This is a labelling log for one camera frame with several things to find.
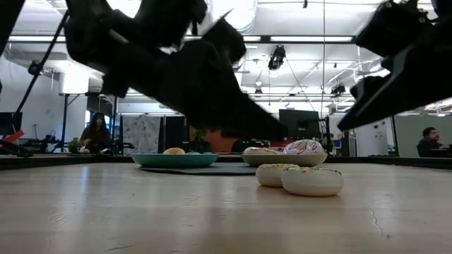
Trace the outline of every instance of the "ceiling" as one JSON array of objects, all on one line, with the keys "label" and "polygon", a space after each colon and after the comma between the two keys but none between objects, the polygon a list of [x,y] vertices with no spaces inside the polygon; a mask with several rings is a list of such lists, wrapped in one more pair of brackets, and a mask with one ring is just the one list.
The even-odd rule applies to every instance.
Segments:
[{"label": "ceiling", "polygon": [[[111,0],[111,5],[126,6],[124,12],[136,11],[139,0]],[[354,36],[363,28],[370,18],[379,0],[309,0],[307,8],[302,8],[303,1],[293,0],[208,0],[209,6],[218,13],[231,8],[236,12],[228,20],[231,24],[247,22],[248,35],[298,35],[298,36]],[[432,11],[430,0],[419,0],[420,7]],[[27,0],[23,11],[14,27],[14,35],[52,35],[56,30],[62,13],[66,10],[65,1],[61,0]],[[21,61],[31,61],[47,50],[48,44],[13,43],[10,51],[13,57]],[[311,107],[321,95],[321,87],[327,94],[323,100],[339,103],[350,101],[350,96],[335,98],[329,96],[331,87],[343,83],[350,87],[356,83],[357,71],[371,68],[379,57],[366,49],[358,49],[353,44],[284,44],[287,59],[277,75],[270,74],[268,58],[275,49],[275,44],[247,45],[244,65],[239,74],[242,89],[253,94],[260,88],[264,94],[307,93],[306,96],[254,97],[257,101],[268,101],[287,106],[286,101],[303,103]],[[57,44],[47,64],[50,68],[64,72],[67,67],[67,52],[64,44]],[[93,80],[91,87],[100,86],[99,80]],[[122,102],[149,102],[149,99],[132,95]]]}]

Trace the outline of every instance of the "table surface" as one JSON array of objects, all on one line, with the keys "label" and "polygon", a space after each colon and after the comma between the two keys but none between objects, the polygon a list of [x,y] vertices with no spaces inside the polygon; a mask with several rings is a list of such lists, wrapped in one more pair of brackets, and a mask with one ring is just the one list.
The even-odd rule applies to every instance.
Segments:
[{"label": "table surface", "polygon": [[0,250],[17,253],[450,253],[452,171],[327,164],[332,198],[253,176],[134,164],[0,171]]}]

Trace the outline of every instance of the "donut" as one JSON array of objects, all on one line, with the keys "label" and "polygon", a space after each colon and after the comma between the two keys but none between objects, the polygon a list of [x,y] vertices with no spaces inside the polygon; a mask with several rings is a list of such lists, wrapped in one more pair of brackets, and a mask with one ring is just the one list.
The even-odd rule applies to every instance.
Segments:
[{"label": "donut", "polygon": [[286,155],[324,154],[323,146],[315,140],[297,140],[284,147]]},{"label": "donut", "polygon": [[309,197],[333,196],[344,186],[344,178],[339,171],[311,167],[290,167],[284,170],[281,182],[287,192]]},{"label": "donut", "polygon": [[281,155],[282,152],[278,152],[272,149],[263,147],[248,147],[243,151],[243,155]]},{"label": "donut", "polygon": [[257,181],[265,187],[282,188],[281,176],[288,168],[297,168],[295,164],[262,164],[257,168]]},{"label": "donut", "polygon": [[169,148],[166,149],[163,152],[164,155],[185,155],[185,151],[183,151],[182,149],[178,148],[178,147],[173,147],[173,148]]}]

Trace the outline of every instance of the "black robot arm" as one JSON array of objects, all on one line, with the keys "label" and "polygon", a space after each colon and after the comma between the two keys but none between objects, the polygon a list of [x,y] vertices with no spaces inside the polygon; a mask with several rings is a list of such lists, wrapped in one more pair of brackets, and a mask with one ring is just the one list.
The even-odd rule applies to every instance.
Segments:
[{"label": "black robot arm", "polygon": [[452,96],[452,1],[432,0],[436,23],[417,1],[383,1],[356,45],[383,57],[386,77],[366,77],[350,92],[355,105],[339,123],[349,130]]},{"label": "black robot arm", "polygon": [[224,17],[201,39],[182,42],[190,24],[204,19],[204,0],[142,0],[135,18],[105,0],[66,3],[68,53],[104,73],[104,91],[124,97],[131,87],[183,113],[195,128],[238,138],[285,137],[286,127],[239,89],[232,64],[246,47]]}]

